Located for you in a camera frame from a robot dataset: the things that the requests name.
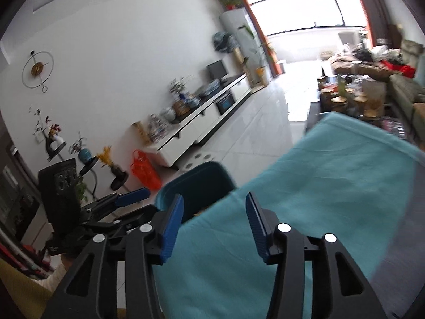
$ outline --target dark teal bin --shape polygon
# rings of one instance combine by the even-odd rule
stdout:
[[[224,198],[236,188],[233,179],[217,162],[207,162],[193,168],[177,179],[167,183],[158,192],[155,206],[166,211],[178,193],[183,196],[184,213],[182,223],[202,209]]]

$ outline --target silver screw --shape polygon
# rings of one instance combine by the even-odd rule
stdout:
[[[105,235],[103,234],[97,234],[94,236],[93,241],[96,243],[102,242],[105,240]]]
[[[148,233],[152,230],[152,226],[150,224],[144,224],[141,225],[139,229],[142,233]]]
[[[334,234],[326,234],[325,240],[330,243],[334,243],[337,241],[337,237]]]
[[[286,223],[280,223],[278,224],[278,230],[281,231],[282,233],[288,233],[291,231],[291,226]]]

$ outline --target plastic bag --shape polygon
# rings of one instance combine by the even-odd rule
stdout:
[[[133,152],[133,163],[130,168],[131,173],[150,190],[159,190],[162,187],[162,181],[152,164],[150,164],[146,153],[135,150]]]

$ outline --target black screen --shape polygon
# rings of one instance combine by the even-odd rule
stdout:
[[[210,77],[212,80],[222,79],[228,74],[221,60],[214,62],[211,65],[208,65],[207,69],[208,72],[210,72]]]

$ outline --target red cloth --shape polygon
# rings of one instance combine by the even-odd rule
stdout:
[[[402,72],[404,76],[413,79],[416,74],[416,68],[410,67],[410,66],[401,66],[401,65],[393,65],[392,63],[389,63],[387,60],[381,61],[386,67],[388,67],[390,70],[398,70],[399,72]]]

